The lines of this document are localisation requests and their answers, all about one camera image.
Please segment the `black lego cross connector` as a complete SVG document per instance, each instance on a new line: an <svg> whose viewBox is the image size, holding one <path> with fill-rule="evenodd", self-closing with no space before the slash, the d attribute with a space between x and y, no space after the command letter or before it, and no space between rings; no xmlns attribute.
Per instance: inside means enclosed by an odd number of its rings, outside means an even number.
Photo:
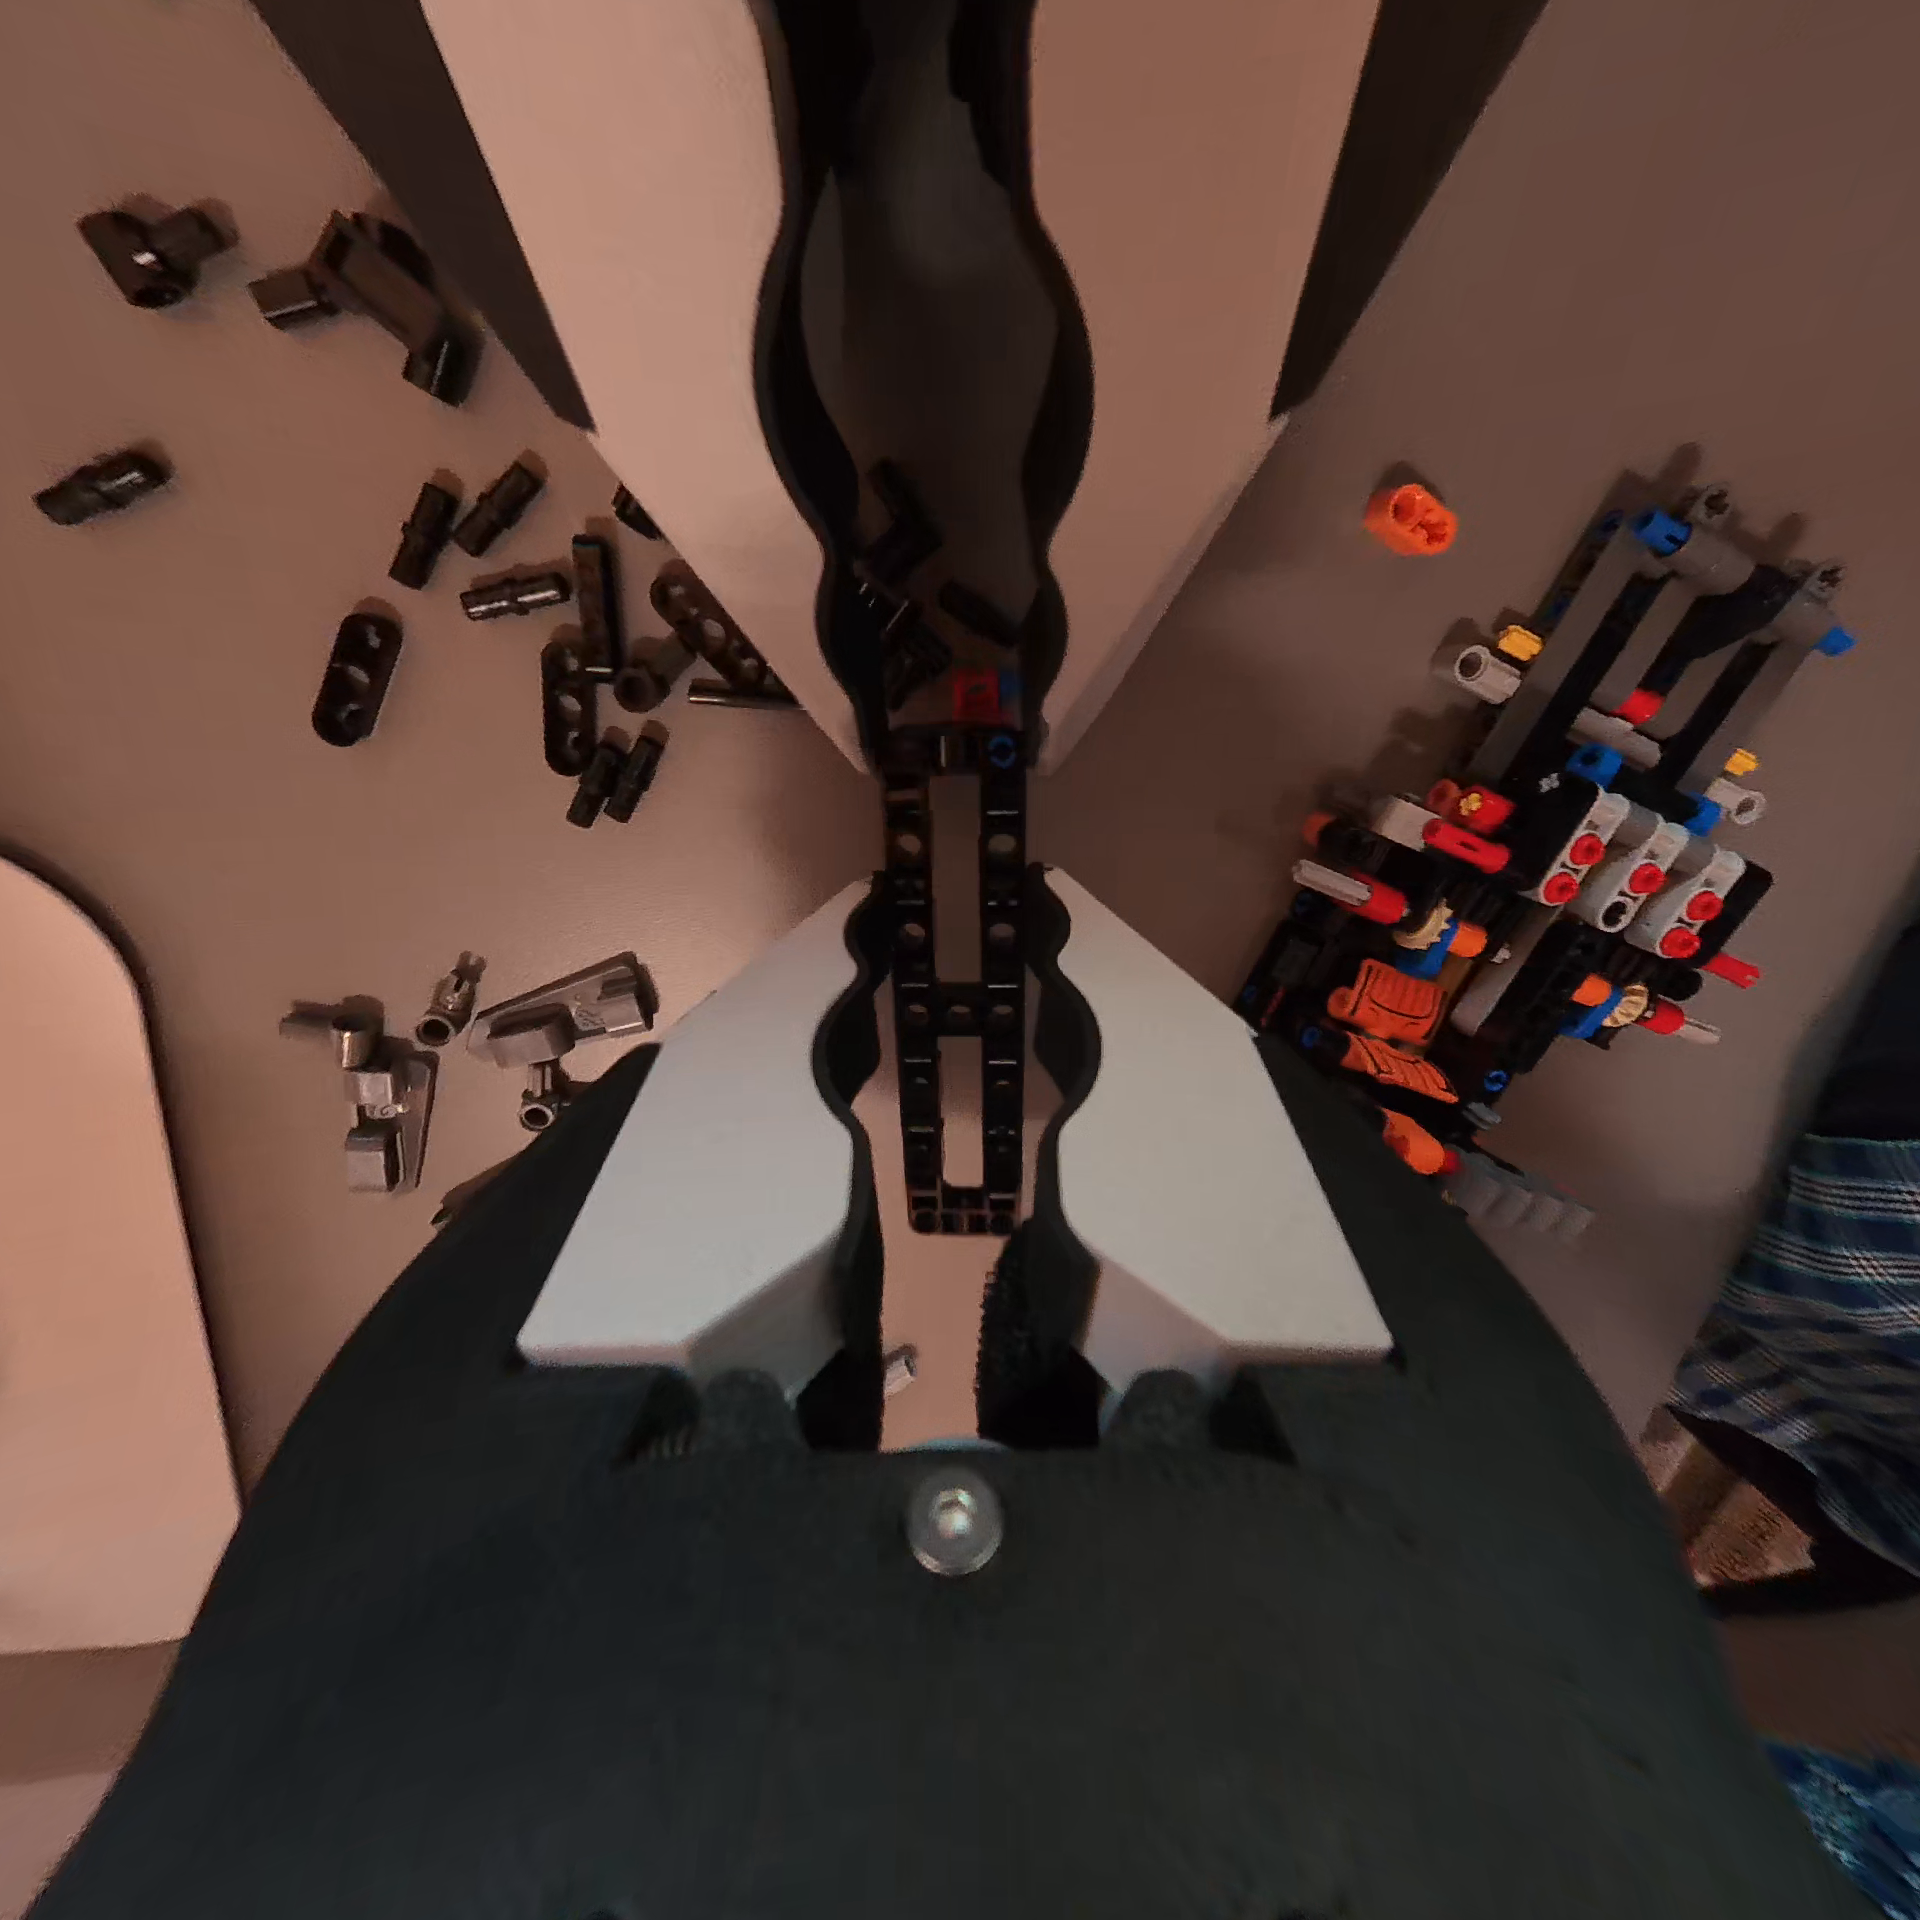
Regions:
<svg viewBox="0 0 1920 1920"><path fill-rule="evenodd" d="M84 211L74 227L119 296L151 314L193 299L206 263L239 242L233 221L209 204L105 206Z"/></svg>

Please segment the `brown cardboard box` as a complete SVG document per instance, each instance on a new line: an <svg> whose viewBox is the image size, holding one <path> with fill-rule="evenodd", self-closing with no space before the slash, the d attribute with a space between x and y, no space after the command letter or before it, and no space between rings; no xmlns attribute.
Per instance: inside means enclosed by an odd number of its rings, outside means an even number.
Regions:
<svg viewBox="0 0 1920 1920"><path fill-rule="evenodd" d="M1812 1571L1811 1535L1666 1406L1649 1415L1637 1452L1698 1590Z"/></svg>

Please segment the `pile of black lego pieces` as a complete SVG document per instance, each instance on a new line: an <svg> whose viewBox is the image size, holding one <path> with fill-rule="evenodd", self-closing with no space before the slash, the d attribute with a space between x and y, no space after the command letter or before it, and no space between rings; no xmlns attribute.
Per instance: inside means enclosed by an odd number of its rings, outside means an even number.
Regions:
<svg viewBox="0 0 1920 1920"><path fill-rule="evenodd" d="M857 610L881 612L881 680L886 711L916 688L952 677L944 645L924 625L921 603L896 593L908 574L930 559L943 536L924 501L896 461L882 459L868 473L886 508L886 528L857 561ZM770 659L725 612L707 583L687 565L661 569L653 602L669 618L676 644L707 659L712 674L687 684L694 706L736 710L798 710L795 689ZM637 758L623 776L612 773L612 750L595 740L598 693L610 692L618 706L641 714L659 708L671 693L669 675L646 659L629 657L616 645L620 608L612 569L612 545L598 536L572 542L569 572L504 574L460 595L472 622L558 610L572 603L579 628L557 635L541 657L541 726L548 765L565 778L580 778L588 804L610 819L629 819L639 804L641 776L657 752L637 743ZM364 743L378 722L405 632L399 619L378 612L355 612L338 628L320 688L311 710L311 730L334 750ZM1017 674L1003 674L1004 708L1018 697Z"/></svg>

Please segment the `short black lego pin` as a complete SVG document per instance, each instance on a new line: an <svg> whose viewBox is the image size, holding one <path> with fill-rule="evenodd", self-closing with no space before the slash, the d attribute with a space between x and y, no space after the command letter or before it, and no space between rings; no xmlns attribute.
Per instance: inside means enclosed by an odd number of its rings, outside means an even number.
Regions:
<svg viewBox="0 0 1920 1920"><path fill-rule="evenodd" d="M32 496L38 516L80 528L122 514L173 486L175 463L155 445L131 443L69 470Z"/></svg>

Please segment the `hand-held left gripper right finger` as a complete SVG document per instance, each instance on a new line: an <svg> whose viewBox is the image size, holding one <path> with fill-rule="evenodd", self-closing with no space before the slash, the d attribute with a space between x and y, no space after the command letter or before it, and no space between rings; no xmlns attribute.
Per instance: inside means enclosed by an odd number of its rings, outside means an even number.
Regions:
<svg viewBox="0 0 1920 1920"><path fill-rule="evenodd" d="M1111 1404L1152 1374L1224 1388L1251 1365L1378 1364L1392 1336L1255 1030L1060 867L1059 972L1092 1025L1052 1189L1092 1259L1070 1341Z"/></svg>

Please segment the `white plastic tray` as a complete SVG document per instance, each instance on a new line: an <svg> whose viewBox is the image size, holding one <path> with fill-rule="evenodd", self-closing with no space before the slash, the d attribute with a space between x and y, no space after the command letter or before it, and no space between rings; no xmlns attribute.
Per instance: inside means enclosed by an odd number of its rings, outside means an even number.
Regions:
<svg viewBox="0 0 1920 1920"><path fill-rule="evenodd" d="M2 867L2 1651L180 1639L239 1521L145 996Z"/></svg>

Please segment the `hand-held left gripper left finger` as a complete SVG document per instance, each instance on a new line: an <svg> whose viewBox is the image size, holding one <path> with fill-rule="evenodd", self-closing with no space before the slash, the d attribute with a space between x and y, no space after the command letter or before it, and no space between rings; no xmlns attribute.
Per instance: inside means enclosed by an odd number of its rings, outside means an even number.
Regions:
<svg viewBox="0 0 1920 1920"><path fill-rule="evenodd" d="M885 1244L860 1092L882 1063L886 912L835 893L676 1020L519 1329L541 1368L770 1375L881 1351Z"/></svg>

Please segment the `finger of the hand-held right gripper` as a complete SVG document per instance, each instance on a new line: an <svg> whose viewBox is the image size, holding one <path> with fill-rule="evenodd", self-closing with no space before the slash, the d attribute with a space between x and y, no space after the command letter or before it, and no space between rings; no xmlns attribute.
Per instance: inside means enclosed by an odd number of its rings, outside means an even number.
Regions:
<svg viewBox="0 0 1920 1920"><path fill-rule="evenodd" d="M429 1L429 32L590 431L675 552L857 767L875 722L831 659L828 492L781 420L804 186L773 3Z"/></svg>
<svg viewBox="0 0 1920 1920"><path fill-rule="evenodd" d="M1088 452L1048 561L1056 771L1285 430L1277 391L1381 6L1043 1L1037 210L1090 345Z"/></svg>

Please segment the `pile of grey lego pieces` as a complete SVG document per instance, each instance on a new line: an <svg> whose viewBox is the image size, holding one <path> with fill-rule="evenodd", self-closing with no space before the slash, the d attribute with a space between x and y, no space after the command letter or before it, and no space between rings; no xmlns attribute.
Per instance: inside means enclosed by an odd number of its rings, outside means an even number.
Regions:
<svg viewBox="0 0 1920 1920"><path fill-rule="evenodd" d="M278 1020L284 1039L322 1047L342 1085L351 1121L345 1165L351 1192L402 1194L423 1184L445 1056L467 1047L516 1074L519 1125L550 1131L580 1087L569 1060L587 1045L648 1036L659 993L629 951L483 1005L487 963L463 953L434 984L412 1025L392 1027L376 1000L297 1002Z"/></svg>

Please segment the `blue plaid cloth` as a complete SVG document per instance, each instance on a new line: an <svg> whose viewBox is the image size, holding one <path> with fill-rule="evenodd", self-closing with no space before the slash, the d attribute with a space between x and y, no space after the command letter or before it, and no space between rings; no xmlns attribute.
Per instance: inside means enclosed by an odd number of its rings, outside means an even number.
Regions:
<svg viewBox="0 0 1920 1920"><path fill-rule="evenodd" d="M1806 1131L1664 1401L1783 1513L1809 1563L1706 1588L1721 1623L1862 1622L1916 1601L1918 1144Z"/></svg>

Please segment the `orange lego connector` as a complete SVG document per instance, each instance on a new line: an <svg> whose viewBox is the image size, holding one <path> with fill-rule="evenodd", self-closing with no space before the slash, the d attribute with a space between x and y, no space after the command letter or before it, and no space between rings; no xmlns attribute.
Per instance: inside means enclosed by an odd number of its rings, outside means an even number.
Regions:
<svg viewBox="0 0 1920 1920"><path fill-rule="evenodd" d="M1360 528L1396 558L1431 559L1452 549L1460 520L1427 484L1392 481L1369 496Z"/></svg>

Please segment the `black lego frame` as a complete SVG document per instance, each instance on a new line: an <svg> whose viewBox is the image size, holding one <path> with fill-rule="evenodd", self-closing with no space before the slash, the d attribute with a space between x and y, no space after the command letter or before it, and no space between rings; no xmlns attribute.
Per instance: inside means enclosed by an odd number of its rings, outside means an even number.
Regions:
<svg viewBox="0 0 1920 1920"><path fill-rule="evenodd" d="M972 783L976 800L976 978L946 978L937 950L935 786L948 778ZM1027 738L1004 722L899 727L881 760L881 795L908 1224L922 1235L1014 1235L1027 1116ZM948 1176L946 1042L978 1047L975 1184Z"/></svg>

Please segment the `multicoloured lego model assembly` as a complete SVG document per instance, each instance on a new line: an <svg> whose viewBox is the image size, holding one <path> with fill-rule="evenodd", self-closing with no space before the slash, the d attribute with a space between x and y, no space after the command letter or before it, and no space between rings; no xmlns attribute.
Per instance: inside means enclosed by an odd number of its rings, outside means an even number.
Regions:
<svg viewBox="0 0 1920 1920"><path fill-rule="evenodd" d="M1595 1212L1496 1140L1560 1045L1719 1044L1693 1005L1773 869L1753 740L1857 644L1847 564L1726 481L1627 472L1524 612L1458 622L1431 674L1460 732L1427 783L1312 812L1292 895L1231 997L1477 1224L1574 1239Z"/></svg>

